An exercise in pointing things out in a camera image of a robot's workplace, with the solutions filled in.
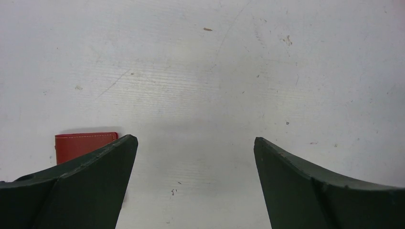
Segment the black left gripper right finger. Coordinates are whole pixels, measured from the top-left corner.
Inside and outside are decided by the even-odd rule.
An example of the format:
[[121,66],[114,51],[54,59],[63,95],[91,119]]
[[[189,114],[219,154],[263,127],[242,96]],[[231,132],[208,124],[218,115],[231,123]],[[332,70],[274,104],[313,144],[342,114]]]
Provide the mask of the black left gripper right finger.
[[405,190],[344,176],[257,137],[256,167],[274,229],[402,229]]

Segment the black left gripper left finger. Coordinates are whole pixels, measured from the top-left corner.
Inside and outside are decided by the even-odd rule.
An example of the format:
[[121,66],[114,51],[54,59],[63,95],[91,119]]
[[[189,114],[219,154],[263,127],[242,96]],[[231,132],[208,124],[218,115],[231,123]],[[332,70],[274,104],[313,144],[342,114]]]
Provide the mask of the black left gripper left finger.
[[1,228],[115,228],[137,147],[137,138],[125,135],[65,163],[1,182]]

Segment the red leather card holder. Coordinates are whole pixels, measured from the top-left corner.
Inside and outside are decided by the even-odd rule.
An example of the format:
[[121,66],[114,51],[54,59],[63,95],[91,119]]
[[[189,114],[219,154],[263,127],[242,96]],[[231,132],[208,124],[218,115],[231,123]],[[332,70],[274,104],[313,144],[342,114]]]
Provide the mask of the red leather card holder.
[[55,135],[56,164],[93,152],[118,139],[117,132]]

